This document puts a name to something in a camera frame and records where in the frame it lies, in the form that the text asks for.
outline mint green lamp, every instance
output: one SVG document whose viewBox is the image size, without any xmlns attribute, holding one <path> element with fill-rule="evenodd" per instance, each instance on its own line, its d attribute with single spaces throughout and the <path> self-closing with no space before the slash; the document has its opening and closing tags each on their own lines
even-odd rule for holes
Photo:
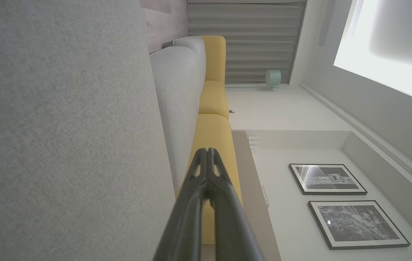
<svg viewBox="0 0 412 261">
<path fill-rule="evenodd" d="M 267 70 L 265 74 L 265 84 L 273 89 L 275 86 L 280 84 L 282 80 L 282 73 L 280 70 Z"/>
</svg>

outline sofa cushion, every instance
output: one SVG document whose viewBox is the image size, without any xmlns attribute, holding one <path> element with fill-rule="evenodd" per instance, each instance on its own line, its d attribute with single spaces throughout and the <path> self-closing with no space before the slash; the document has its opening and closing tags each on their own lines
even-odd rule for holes
<svg viewBox="0 0 412 261">
<path fill-rule="evenodd" d="M 138 0 L 0 0 L 0 261 L 153 257 L 173 186 Z"/>
<path fill-rule="evenodd" d="M 199 99 L 199 113 L 217 114 L 229 119 L 229 105 L 224 84 L 218 81 L 205 81 L 201 98 Z"/>
<path fill-rule="evenodd" d="M 221 35 L 202 35 L 206 49 L 207 81 L 225 83 L 226 80 L 226 40 Z"/>
<path fill-rule="evenodd" d="M 219 152 L 227 174 L 234 186 L 236 196 L 241 200 L 241 188 L 236 167 L 234 141 L 229 122 L 217 114 L 198 114 L 195 139 L 191 147 L 190 160 L 200 148 L 214 148 Z M 203 244 L 214 244 L 214 209 L 209 201 L 203 207 L 201 236 Z"/>
<path fill-rule="evenodd" d="M 199 97 L 196 53 L 187 47 L 171 46 L 150 55 L 158 94 L 164 137 L 168 148 L 172 181 L 180 187 L 188 165 Z"/>
</svg>

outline gray curtain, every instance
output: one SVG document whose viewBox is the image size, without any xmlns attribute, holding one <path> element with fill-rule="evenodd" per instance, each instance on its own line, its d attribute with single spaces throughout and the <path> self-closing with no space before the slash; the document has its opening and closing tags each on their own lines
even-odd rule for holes
<svg viewBox="0 0 412 261">
<path fill-rule="evenodd" d="M 264 83 L 267 70 L 280 70 L 281 82 L 288 83 L 305 2 L 252 1 L 257 0 L 189 0 L 189 35 L 226 38 L 227 84 Z"/>
</svg>

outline yellow sofa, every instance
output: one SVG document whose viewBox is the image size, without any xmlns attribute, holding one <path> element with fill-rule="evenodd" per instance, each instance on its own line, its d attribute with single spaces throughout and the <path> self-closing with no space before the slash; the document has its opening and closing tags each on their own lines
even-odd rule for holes
<svg viewBox="0 0 412 261">
<path fill-rule="evenodd" d="M 190 160 L 200 148 L 215 148 L 224 162 L 236 195 L 242 203 L 234 141 L 229 124 L 229 109 L 225 89 L 226 40 L 219 35 L 202 36 L 206 48 L 206 77 L 199 102 L 199 114 L 191 147 Z M 202 243 L 214 244 L 214 209 L 203 208 Z"/>
</svg>

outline framed picture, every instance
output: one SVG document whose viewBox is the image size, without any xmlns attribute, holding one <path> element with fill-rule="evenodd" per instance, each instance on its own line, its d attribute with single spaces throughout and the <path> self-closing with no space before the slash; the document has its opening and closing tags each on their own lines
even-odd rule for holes
<svg viewBox="0 0 412 261">
<path fill-rule="evenodd" d="M 289 168 L 304 195 L 367 194 L 343 164 L 290 164 Z"/>
<path fill-rule="evenodd" d="M 410 245 L 375 200 L 309 201 L 308 204 L 331 250 Z"/>
</svg>

